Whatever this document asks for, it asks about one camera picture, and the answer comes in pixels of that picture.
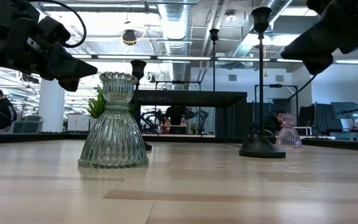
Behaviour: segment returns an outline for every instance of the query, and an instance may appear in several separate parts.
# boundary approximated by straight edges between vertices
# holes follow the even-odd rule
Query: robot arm
[[[308,0],[307,5],[321,15],[320,21],[286,46],[281,56],[302,60],[317,75],[333,63],[336,49],[343,54],[358,49],[358,0]]]
[[[149,112],[145,112],[142,113],[140,118],[142,121],[144,121],[147,125],[149,125],[150,129],[152,131],[157,132],[158,129],[158,124],[154,125],[153,122],[151,122],[150,117],[154,116],[155,119],[159,120],[159,121],[163,121],[164,120],[164,115],[162,114],[161,110],[158,111],[149,111]]]
[[[76,91],[80,78],[98,69],[65,50],[78,44],[67,45],[70,33],[51,17],[39,22],[40,13],[31,1],[0,1],[0,67],[38,73],[46,80],[56,78],[64,89]]]
[[[183,116],[185,119],[191,119],[191,118],[196,118],[196,117],[200,117],[200,130],[201,132],[204,131],[204,125],[206,122],[206,118],[209,116],[209,113],[206,112],[205,110],[199,110],[197,112],[193,112],[191,110],[191,108],[187,108],[187,111],[185,113],[185,115]]]

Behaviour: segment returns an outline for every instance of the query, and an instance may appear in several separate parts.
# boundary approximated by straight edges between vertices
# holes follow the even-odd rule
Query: black candle holder
[[[211,40],[212,40],[212,45],[213,45],[212,68],[213,68],[213,89],[214,89],[214,91],[215,91],[215,66],[216,66],[215,65],[215,61],[216,61],[215,44],[216,44],[216,41],[219,40],[218,32],[219,32],[218,29],[211,29],[209,31],[209,33],[211,34]]]
[[[264,32],[269,27],[269,16],[272,13],[269,7],[259,7],[251,12],[254,19],[254,29],[258,33],[259,39],[259,86],[264,85]],[[264,91],[261,88],[259,93],[259,136],[251,144],[243,147],[239,151],[240,156],[257,157],[257,158],[285,158],[285,151],[274,146],[264,136],[264,117],[263,117]]]
[[[135,110],[135,119],[136,123],[139,126],[140,129],[142,129],[142,126],[140,125],[140,105],[137,101],[138,99],[138,93],[139,93],[139,85],[140,85],[140,79],[144,77],[144,68],[146,67],[147,63],[142,60],[133,60],[131,61],[132,65],[132,75],[137,78],[137,83],[135,85],[135,92],[134,92],[134,109]],[[152,146],[144,142],[144,146],[146,148],[146,151],[151,151]]]

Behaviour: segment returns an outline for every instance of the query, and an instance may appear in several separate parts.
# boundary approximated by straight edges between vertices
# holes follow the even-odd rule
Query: potted plant
[[[89,99],[89,108],[87,108],[89,114],[91,115],[91,121],[89,122],[89,130],[94,126],[96,120],[103,114],[106,110],[106,100],[104,100],[102,89],[98,90],[97,99]]]
[[[193,123],[193,124],[190,126],[190,130],[191,130],[191,133],[192,133],[192,134],[197,134],[197,130],[198,130],[197,124]]]

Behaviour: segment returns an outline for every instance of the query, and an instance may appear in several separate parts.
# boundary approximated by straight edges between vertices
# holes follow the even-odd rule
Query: man
[[[16,119],[17,115],[12,103],[4,98],[4,93],[0,90],[0,132],[8,132],[12,121]]]
[[[268,121],[265,124],[265,129],[271,131],[273,134],[280,131],[283,128],[283,117],[284,111],[278,110],[276,113],[269,117]]]
[[[186,107],[184,106],[170,106],[165,112],[165,117],[171,119],[171,125],[180,125],[183,115],[186,113]],[[186,134],[185,128],[170,127],[170,134]]]

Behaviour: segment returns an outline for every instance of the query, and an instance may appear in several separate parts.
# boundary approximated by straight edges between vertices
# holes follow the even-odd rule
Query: clear glass vase
[[[140,129],[128,111],[134,95],[135,76],[107,72],[100,75],[106,111],[98,118],[86,138],[78,164],[97,169],[146,166]]]
[[[302,148],[302,141],[298,132],[293,128],[295,114],[287,113],[282,116],[283,128],[276,139],[276,146],[280,148]]]

